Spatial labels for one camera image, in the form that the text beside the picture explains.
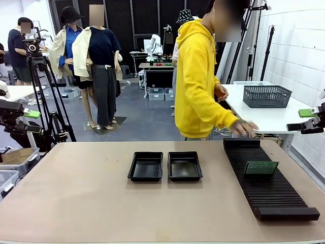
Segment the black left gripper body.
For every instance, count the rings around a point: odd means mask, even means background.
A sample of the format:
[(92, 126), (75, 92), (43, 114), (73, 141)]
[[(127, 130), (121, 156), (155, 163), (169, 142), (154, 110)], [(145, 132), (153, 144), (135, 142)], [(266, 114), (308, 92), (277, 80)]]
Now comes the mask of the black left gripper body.
[(5, 127), (5, 132), (24, 132), (24, 123), (17, 122), (17, 118), (23, 115), (21, 103), (0, 100), (0, 125)]

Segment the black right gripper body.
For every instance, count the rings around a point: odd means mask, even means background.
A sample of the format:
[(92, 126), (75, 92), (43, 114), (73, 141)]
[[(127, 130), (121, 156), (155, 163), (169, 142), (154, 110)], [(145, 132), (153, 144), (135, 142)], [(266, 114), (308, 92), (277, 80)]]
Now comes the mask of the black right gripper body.
[(323, 133), (325, 129), (325, 102), (310, 110), (315, 117), (309, 119), (310, 134)]

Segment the green printed circuit board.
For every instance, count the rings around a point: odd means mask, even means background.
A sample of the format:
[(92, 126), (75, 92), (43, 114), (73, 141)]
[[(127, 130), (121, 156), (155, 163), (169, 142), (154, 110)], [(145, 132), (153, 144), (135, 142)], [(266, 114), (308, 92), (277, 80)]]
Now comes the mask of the green printed circuit board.
[(244, 170), (245, 177), (270, 176), (273, 175), (279, 162), (275, 161), (249, 161)]

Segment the person's right forearm yellow sleeve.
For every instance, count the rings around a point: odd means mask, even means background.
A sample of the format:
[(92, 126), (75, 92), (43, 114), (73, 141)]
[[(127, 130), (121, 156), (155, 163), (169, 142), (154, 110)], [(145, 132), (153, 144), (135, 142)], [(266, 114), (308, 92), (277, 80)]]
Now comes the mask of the person's right forearm yellow sleeve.
[(224, 109), (213, 99), (204, 100), (201, 107), (198, 107), (198, 116), (202, 122), (212, 127), (230, 128), (239, 119), (230, 110)]

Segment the black plastic ESD tray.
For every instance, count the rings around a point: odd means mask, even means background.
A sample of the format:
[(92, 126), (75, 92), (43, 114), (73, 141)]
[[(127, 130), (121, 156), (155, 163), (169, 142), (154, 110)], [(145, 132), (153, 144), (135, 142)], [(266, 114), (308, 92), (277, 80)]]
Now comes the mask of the black plastic ESD tray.
[(137, 182), (158, 182), (163, 176), (162, 152), (135, 152), (127, 178)]
[(168, 153), (168, 178), (171, 181), (199, 181), (202, 177), (196, 151)]

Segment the person's right hand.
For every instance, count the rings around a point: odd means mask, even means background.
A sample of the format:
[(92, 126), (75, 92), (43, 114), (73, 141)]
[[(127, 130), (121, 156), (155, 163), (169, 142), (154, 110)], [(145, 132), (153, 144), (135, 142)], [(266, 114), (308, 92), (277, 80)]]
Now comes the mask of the person's right hand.
[(243, 137), (253, 137), (256, 130), (259, 130), (259, 128), (255, 123), (242, 119), (235, 121), (230, 127), (230, 131), (233, 134), (237, 134)]

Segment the person's left hand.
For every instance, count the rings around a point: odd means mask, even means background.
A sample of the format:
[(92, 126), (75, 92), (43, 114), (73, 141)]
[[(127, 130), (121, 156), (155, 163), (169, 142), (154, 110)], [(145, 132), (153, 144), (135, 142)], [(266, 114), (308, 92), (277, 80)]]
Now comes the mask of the person's left hand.
[(226, 100), (229, 95), (226, 88), (223, 87), (220, 83), (216, 83), (214, 93), (217, 97), (218, 102)]

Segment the black bag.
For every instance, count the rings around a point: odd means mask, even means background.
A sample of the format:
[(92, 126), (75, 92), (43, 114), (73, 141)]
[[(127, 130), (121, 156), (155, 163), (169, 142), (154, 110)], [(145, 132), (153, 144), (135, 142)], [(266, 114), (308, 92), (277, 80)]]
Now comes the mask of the black bag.
[[(48, 151), (49, 136), (48, 131), (44, 130), (43, 134), (33, 133), (36, 146), (40, 149), (41, 153)], [(14, 139), (22, 148), (30, 148), (31, 144), (29, 142), (27, 134), (23, 134), (18, 131), (10, 131), (10, 137)]]

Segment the white side table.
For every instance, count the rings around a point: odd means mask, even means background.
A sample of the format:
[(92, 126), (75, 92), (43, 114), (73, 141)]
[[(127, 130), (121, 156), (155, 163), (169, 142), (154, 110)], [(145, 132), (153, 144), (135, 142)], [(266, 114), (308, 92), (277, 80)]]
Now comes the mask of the white side table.
[(288, 131), (286, 125), (304, 122), (306, 119), (299, 117), (298, 110), (311, 107), (291, 97), (286, 108), (250, 108), (243, 102), (243, 85), (225, 84), (224, 87), (229, 93), (226, 102), (232, 111), (239, 118), (254, 122), (259, 128), (257, 133), (278, 134), (284, 141), (281, 148), (288, 153), (298, 132)]

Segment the brown cardboard box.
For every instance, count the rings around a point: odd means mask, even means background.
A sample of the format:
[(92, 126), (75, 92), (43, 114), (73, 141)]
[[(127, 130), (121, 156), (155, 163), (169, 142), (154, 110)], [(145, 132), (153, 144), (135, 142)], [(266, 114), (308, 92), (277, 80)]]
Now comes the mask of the brown cardboard box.
[(21, 164), (28, 159), (32, 153), (32, 148), (22, 148), (2, 154), (2, 164)]

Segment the clear bin with grey latch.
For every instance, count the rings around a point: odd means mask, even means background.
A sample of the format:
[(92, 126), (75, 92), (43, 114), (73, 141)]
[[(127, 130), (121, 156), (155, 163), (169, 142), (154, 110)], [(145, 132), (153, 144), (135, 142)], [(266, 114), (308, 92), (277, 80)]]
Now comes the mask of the clear bin with grey latch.
[(30, 171), (32, 167), (40, 160), (41, 157), (39, 152), (40, 149), (38, 147), (32, 149), (34, 151), (32, 155), (21, 164), (2, 164), (2, 157), (1, 157), (0, 170), (17, 170), (19, 171), (19, 174), (23, 174)]
[(17, 170), (0, 170), (0, 202), (14, 189), (18, 176)]

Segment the grey plastic woven basket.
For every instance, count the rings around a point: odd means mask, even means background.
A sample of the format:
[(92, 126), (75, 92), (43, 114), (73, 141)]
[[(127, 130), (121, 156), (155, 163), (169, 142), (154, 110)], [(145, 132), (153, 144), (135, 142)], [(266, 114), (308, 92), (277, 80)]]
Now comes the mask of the grey plastic woven basket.
[(249, 108), (286, 108), (292, 91), (279, 85), (245, 85), (243, 102)]

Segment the person in navy shirt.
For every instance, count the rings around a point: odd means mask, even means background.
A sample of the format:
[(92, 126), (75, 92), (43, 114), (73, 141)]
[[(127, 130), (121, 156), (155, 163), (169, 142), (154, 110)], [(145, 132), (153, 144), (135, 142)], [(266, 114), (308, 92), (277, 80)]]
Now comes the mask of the person in navy shirt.
[(21, 24), (30, 23), (31, 28), (34, 27), (33, 22), (21, 17), (18, 19), (17, 26), (9, 31), (8, 34), (8, 52), (11, 58), (11, 66), (17, 78), (17, 85), (31, 85), (30, 71), (27, 65), (27, 52), (23, 45), (25, 34), (21, 33)]

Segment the clear plastic lid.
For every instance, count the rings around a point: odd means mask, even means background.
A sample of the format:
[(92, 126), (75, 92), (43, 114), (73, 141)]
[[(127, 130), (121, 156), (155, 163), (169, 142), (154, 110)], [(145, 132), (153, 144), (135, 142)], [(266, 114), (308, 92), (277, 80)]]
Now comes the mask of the clear plastic lid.
[(272, 83), (267, 81), (234, 81), (233, 84), (235, 85), (246, 85), (246, 86), (269, 86)]

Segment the black slotted board rack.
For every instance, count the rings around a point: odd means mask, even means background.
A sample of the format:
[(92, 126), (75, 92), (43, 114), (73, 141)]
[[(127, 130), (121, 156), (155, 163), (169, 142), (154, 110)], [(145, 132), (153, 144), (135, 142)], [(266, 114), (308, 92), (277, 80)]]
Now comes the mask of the black slotted board rack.
[(226, 138), (224, 151), (239, 185), (260, 221), (317, 221), (320, 213), (309, 207), (277, 168), (273, 175), (245, 177), (249, 161), (272, 161), (259, 139)]

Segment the mannequin with black hat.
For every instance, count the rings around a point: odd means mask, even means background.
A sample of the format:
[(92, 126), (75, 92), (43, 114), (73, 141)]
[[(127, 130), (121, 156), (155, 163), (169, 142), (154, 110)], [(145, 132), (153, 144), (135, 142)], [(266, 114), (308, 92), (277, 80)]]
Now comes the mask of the mannequin with black hat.
[(68, 6), (63, 8), (60, 20), (64, 26), (52, 42), (52, 46), (49, 49), (49, 60), (52, 71), (57, 75), (58, 79), (61, 79), (64, 74), (74, 78), (81, 92), (82, 102), (87, 114), (88, 125), (91, 128), (96, 128), (97, 125), (92, 118), (89, 103), (89, 98), (91, 98), (93, 103), (95, 105), (97, 104), (94, 96), (93, 82), (90, 80), (82, 81), (80, 77), (74, 74), (72, 45), (83, 30), (83, 28), (77, 25), (77, 21), (81, 18), (82, 16), (74, 7)]

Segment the mannequin with navy shirt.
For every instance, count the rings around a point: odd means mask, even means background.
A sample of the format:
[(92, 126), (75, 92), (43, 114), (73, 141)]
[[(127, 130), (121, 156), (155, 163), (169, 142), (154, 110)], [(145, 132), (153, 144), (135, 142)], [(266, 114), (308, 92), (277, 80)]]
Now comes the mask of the mannequin with navy shirt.
[(104, 5), (89, 6), (89, 26), (72, 45), (74, 73), (81, 81), (93, 82), (97, 103), (97, 124), (111, 130), (116, 123), (116, 98), (122, 79), (119, 65), (120, 44), (115, 34), (104, 27)]

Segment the grey step stool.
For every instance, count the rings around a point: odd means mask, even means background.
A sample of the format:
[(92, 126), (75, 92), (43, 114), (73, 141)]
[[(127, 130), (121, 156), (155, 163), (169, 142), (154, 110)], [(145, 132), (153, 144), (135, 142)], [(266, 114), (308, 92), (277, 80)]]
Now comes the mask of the grey step stool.
[(120, 65), (120, 68), (122, 71), (122, 79), (126, 80), (132, 78), (132, 74), (128, 65)]

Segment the person in yellow hoodie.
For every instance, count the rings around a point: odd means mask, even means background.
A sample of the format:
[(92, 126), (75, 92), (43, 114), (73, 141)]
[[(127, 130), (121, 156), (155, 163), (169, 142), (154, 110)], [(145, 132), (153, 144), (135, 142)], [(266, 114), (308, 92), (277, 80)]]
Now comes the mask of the person in yellow hoodie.
[(198, 116), (204, 100), (215, 101), (214, 88), (220, 83), (214, 75), (214, 34), (224, 34), (236, 14), (242, 15), (248, 5), (246, 0), (208, 0), (203, 18), (178, 30), (175, 124), (185, 141), (208, 140), (216, 127), (206, 125)]

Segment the grey work table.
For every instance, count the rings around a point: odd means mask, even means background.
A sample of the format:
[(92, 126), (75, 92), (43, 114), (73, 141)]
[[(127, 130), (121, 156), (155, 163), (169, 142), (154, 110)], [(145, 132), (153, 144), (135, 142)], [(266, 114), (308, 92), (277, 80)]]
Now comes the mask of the grey work table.
[(147, 98), (149, 88), (172, 88), (174, 66), (171, 63), (141, 63), (144, 72), (144, 96)]

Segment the dark mannequin base plate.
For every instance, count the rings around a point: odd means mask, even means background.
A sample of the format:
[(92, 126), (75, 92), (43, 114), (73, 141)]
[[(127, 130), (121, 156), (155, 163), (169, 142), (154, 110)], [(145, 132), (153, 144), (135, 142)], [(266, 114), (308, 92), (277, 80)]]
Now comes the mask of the dark mannequin base plate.
[(96, 126), (95, 128), (92, 128), (89, 123), (83, 125), (84, 131), (93, 131), (97, 133), (98, 135), (104, 135), (107, 133), (117, 132), (121, 129), (121, 125), (124, 123), (124, 121), (127, 119), (127, 117), (117, 116), (114, 117), (114, 120), (117, 121), (116, 124), (112, 124), (111, 127), (113, 129), (107, 130), (104, 127)]

